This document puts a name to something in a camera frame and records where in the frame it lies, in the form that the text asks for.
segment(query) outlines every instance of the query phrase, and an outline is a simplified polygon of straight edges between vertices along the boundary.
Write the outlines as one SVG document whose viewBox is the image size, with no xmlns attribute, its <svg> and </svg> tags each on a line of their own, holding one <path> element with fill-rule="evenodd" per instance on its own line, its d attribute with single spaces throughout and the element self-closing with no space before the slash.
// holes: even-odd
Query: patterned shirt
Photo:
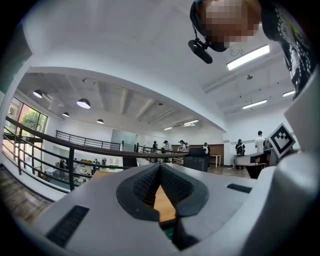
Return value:
<svg viewBox="0 0 320 256">
<path fill-rule="evenodd" d="M 279 42 L 282 47 L 284 62 L 294 86 L 295 99 L 316 67 L 316 55 L 300 26 L 280 4 L 259 1 L 263 31 L 270 40 Z"/>
</svg>

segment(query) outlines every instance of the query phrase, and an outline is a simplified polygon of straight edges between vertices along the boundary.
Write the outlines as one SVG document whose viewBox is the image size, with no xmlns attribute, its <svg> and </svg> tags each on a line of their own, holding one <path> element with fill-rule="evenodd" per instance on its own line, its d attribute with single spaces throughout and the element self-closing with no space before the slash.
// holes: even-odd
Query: tree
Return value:
<svg viewBox="0 0 320 256">
<path fill-rule="evenodd" d="M 45 124 L 46 118 L 47 118 L 46 116 L 44 116 L 43 114 L 40 114 L 38 111 L 35 111 L 32 108 L 29 108 L 28 112 L 25 112 L 23 114 L 21 119 L 21 124 L 35 130 L 37 128 L 36 127 L 37 124 L 39 124 L 40 126 L 43 126 Z"/>
</svg>

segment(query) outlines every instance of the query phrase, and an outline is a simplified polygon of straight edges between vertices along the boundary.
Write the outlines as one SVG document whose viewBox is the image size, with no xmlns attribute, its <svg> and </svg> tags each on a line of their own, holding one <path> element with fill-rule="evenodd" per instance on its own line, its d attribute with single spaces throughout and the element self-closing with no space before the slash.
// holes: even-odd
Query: backpack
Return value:
<svg viewBox="0 0 320 256">
<path fill-rule="evenodd" d="M 236 148 L 236 154 L 237 156 L 242 156 L 243 152 L 244 152 L 244 147 L 243 147 L 243 143 L 241 145 L 238 145 L 238 147 Z"/>
</svg>

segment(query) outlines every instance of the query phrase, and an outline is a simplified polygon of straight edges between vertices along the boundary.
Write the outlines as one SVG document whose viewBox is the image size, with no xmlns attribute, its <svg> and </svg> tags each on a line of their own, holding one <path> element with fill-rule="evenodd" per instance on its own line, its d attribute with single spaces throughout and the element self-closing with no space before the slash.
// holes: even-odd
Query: person in black shirt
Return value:
<svg viewBox="0 0 320 256">
<path fill-rule="evenodd" d="M 203 148 L 207 148 L 208 149 L 208 153 L 207 155 L 209 156 L 209 163 L 208 163 L 208 167 L 210 167 L 210 146 L 208 145 L 208 143 L 204 143 L 203 144 Z"/>
<path fill-rule="evenodd" d="M 152 145 L 152 153 L 157 153 L 157 149 L 158 149 L 158 144 L 156 141 L 154 141 Z"/>
<path fill-rule="evenodd" d="M 245 155 L 245 144 L 242 143 L 242 140 L 239 139 L 238 143 L 235 145 L 236 157 L 242 157 Z"/>
<path fill-rule="evenodd" d="M 229 42 L 254 36 L 259 24 L 268 39 L 281 45 L 295 99 L 313 73 L 317 59 L 304 32 L 276 0 L 195 0 L 190 19 L 194 27 L 217 52 Z"/>
</svg>

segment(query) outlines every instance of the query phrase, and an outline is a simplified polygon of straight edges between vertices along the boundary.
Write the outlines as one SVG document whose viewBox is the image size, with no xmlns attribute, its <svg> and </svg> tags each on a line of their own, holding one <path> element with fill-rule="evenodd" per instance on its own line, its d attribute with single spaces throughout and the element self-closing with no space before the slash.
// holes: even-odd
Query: desk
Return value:
<svg viewBox="0 0 320 256">
<path fill-rule="evenodd" d="M 92 176 L 92 180 L 112 174 L 114 174 L 114 172 L 97 170 Z M 155 193 L 154 209 L 160 213 L 160 222 L 169 221 L 176 217 L 176 209 L 169 201 L 161 186 Z"/>
<path fill-rule="evenodd" d="M 219 157 L 219 165 L 221 165 L 221 155 L 220 154 L 213 154 L 213 155 L 210 155 L 210 157 L 215 157 L 215 168 L 217 168 L 218 157 Z"/>
</svg>

